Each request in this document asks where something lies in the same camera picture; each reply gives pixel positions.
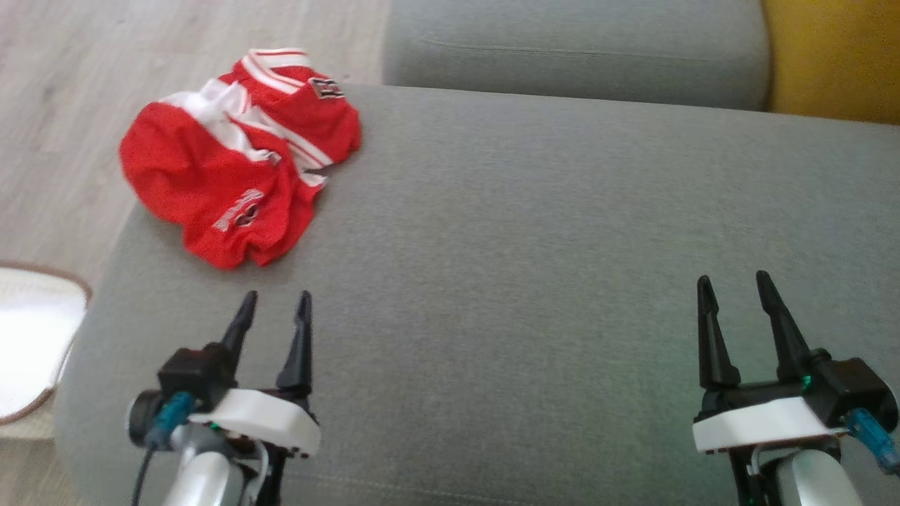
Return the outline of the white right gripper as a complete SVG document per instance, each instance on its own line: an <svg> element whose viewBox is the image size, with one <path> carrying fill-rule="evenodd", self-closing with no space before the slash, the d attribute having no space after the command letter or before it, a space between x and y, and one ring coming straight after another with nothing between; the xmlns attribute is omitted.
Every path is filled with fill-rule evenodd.
<svg viewBox="0 0 900 506"><path fill-rule="evenodd" d="M824 422L803 397L811 384L806 370L810 348L767 271L756 285L777 355L778 381L740 385L740 371L728 355L718 323L719 306L707 275L697 280L698 358L701 407L693 423L698 453L722 453L750 446L772 446L836 438L848 430Z"/></svg>

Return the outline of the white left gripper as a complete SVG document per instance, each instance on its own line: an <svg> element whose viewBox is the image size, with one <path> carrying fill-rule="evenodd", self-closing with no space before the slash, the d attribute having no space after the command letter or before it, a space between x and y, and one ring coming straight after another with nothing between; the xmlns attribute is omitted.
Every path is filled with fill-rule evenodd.
<svg viewBox="0 0 900 506"><path fill-rule="evenodd" d="M256 314L258 292L245 294L237 313L221 338L222 349L237 368L245 336ZM276 388L290 399L306 399L312 393L312 295L303 290L295 312L295 336ZM208 413L193 413L189 422L215 424L280 448L315 457L321 445L321 428L303 407L251 389L231 389Z"/></svg>

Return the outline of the red shorts with white stripe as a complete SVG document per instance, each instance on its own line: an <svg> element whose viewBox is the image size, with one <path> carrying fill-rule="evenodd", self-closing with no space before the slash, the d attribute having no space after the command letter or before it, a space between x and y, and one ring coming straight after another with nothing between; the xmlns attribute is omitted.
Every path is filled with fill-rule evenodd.
<svg viewBox="0 0 900 506"><path fill-rule="evenodd" d="M180 227L194 256L229 270L266 266L295 246L324 186L303 176L285 138L228 113L142 109L120 147L123 175L151 214Z"/></svg>

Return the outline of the white basket with brown rim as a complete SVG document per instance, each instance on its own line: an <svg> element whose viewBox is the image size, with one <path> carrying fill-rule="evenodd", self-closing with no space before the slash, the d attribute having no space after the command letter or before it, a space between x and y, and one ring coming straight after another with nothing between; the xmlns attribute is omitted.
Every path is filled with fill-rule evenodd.
<svg viewBox="0 0 900 506"><path fill-rule="evenodd" d="M0 440L53 439L53 400L91 298L74 273L0 260Z"/></svg>

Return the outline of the large grey sofa chaise cushion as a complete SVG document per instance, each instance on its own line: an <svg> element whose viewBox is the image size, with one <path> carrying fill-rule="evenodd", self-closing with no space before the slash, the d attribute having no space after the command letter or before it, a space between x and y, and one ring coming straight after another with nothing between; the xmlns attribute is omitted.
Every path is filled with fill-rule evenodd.
<svg viewBox="0 0 900 506"><path fill-rule="evenodd" d="M272 387L313 294L319 454L286 506L736 506L695 452L695 283L742 380L777 356L755 273L811 348L900 395L900 126L439 89L346 89L362 148L281 260L219 271L138 206L56 401L92 506L128 506L135 395L219 339L245 293L242 387Z"/></svg>

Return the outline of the large yellow back cushion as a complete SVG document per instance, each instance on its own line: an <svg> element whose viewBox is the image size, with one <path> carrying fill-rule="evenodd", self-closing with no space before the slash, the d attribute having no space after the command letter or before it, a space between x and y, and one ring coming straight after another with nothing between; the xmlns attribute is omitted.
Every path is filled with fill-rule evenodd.
<svg viewBox="0 0 900 506"><path fill-rule="evenodd" d="M900 125L900 0L762 0L769 111Z"/></svg>

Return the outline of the grey sofa seat cushion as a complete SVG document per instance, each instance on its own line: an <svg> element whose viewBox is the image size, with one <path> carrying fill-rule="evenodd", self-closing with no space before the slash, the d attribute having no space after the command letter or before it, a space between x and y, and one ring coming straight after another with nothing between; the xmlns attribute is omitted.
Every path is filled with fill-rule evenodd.
<svg viewBox="0 0 900 506"><path fill-rule="evenodd" d="M761 0L392 0L382 79L759 111L769 38Z"/></svg>

